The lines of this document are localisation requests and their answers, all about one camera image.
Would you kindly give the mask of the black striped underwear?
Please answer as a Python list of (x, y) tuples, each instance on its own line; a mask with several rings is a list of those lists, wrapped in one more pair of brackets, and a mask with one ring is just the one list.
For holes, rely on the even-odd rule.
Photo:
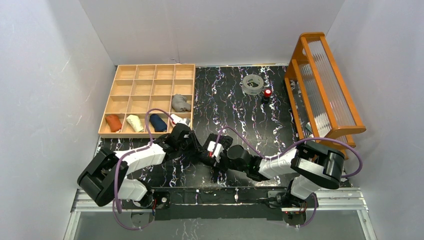
[(228, 135), (210, 133), (201, 148), (199, 160), (206, 166), (226, 171), (229, 168), (228, 150), (233, 138)]

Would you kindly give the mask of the grey beige underwear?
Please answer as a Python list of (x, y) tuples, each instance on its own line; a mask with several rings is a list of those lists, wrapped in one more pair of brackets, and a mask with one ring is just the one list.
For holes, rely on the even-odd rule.
[(187, 97), (181, 94), (175, 94), (171, 100), (171, 106), (176, 112), (190, 112), (192, 106), (187, 102)]

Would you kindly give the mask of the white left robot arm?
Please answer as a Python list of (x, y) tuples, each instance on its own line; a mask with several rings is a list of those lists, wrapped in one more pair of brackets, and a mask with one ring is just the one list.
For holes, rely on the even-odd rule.
[(140, 179), (129, 179), (128, 175), (180, 156), (198, 154), (201, 150), (194, 131), (178, 123), (171, 133), (139, 148), (123, 152), (101, 148), (79, 175), (77, 184), (99, 207), (129, 200), (148, 208), (154, 203), (153, 189)]

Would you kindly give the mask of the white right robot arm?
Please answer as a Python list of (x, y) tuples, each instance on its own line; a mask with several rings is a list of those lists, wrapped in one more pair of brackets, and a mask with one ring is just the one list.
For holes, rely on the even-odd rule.
[(341, 151), (314, 141), (303, 142), (284, 155), (272, 156), (271, 159), (253, 156), (241, 145), (224, 149), (214, 141), (208, 144), (207, 151), (207, 156), (214, 161), (213, 166), (244, 172), (256, 182), (298, 173), (285, 192), (264, 200), (265, 204), (273, 208), (300, 207), (312, 193), (321, 188), (338, 189), (345, 161)]

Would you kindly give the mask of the rolled white underwear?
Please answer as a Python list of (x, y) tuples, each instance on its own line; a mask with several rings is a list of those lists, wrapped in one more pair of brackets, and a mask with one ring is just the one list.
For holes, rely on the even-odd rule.
[(172, 126), (175, 126), (176, 124), (181, 123), (182, 120), (183, 120), (181, 117), (179, 117), (175, 114), (171, 114), (170, 116), (171, 116), (170, 123), (171, 123)]

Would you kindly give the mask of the rolled blue underwear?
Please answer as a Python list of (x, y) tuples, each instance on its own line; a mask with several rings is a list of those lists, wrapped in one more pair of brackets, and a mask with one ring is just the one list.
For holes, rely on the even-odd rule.
[(168, 129), (167, 123), (162, 120), (158, 114), (151, 114), (149, 116), (149, 122), (153, 126), (154, 131), (157, 133), (164, 133)]

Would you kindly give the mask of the rolled cream underwear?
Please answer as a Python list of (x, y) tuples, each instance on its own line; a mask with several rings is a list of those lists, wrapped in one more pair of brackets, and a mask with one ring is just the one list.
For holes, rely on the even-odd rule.
[(126, 117), (126, 122), (132, 127), (132, 129), (136, 133), (141, 133), (144, 131), (144, 126), (139, 116), (130, 114)]

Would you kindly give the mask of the clear tape roll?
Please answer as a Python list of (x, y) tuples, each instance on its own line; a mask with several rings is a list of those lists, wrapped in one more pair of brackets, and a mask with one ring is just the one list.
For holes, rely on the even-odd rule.
[(248, 74), (242, 79), (242, 91), (251, 96), (259, 95), (263, 92), (264, 80), (256, 74)]

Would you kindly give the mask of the rolled orange underwear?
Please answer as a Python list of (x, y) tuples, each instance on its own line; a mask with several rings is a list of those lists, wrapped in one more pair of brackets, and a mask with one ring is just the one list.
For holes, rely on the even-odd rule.
[(105, 117), (106, 123), (112, 133), (119, 132), (122, 129), (122, 123), (117, 114), (109, 114)]

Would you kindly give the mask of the wooden compartment tray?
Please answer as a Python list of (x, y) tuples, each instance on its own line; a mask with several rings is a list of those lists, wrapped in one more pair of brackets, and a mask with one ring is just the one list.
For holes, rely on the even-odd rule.
[[(195, 95), (195, 64), (130, 64), (117, 67), (98, 134), (103, 138), (148, 138), (170, 133), (171, 114), (190, 118), (193, 125)], [(175, 94), (187, 97), (191, 111), (176, 112), (171, 105)], [(111, 132), (105, 120), (116, 114), (122, 123), (118, 132)], [(150, 115), (158, 114), (167, 124), (166, 132), (155, 132)], [(143, 132), (135, 132), (127, 123), (128, 115), (139, 116)]]

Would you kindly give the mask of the red small cap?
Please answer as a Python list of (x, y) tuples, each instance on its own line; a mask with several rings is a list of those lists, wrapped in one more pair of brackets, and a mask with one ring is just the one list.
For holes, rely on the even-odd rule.
[(271, 89), (265, 89), (263, 92), (263, 98), (264, 99), (269, 99), (272, 95), (272, 90)]

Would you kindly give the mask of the orange wooden rack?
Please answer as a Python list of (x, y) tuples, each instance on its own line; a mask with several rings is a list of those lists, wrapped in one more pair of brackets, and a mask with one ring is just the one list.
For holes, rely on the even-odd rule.
[(336, 139), (354, 148), (366, 131), (323, 32), (302, 33), (284, 75), (300, 139)]

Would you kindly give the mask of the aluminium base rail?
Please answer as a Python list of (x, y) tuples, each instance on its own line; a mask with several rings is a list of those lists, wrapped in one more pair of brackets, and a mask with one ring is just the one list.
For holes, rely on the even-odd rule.
[(295, 216), (294, 208), (262, 203), (278, 187), (161, 187), (156, 211), (124, 203), (97, 206), (79, 190), (66, 240), (374, 240), (359, 188), (319, 190)]

